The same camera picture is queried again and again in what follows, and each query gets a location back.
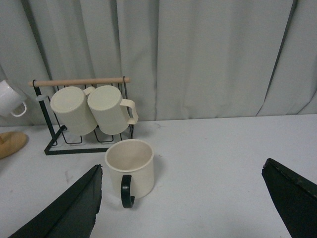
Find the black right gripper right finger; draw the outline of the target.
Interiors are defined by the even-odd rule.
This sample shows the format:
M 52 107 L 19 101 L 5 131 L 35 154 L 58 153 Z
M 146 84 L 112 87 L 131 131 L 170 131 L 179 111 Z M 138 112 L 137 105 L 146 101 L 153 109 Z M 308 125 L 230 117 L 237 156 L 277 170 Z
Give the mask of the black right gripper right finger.
M 272 158 L 262 176 L 271 199 L 293 238 L 317 236 L 317 185 Z

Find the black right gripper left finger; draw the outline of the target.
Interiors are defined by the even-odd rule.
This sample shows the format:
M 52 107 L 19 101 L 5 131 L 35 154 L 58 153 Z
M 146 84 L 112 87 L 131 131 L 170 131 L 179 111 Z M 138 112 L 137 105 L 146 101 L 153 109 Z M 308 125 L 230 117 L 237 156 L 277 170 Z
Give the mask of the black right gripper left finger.
M 101 165 L 93 166 L 12 238 L 88 238 L 102 200 Z

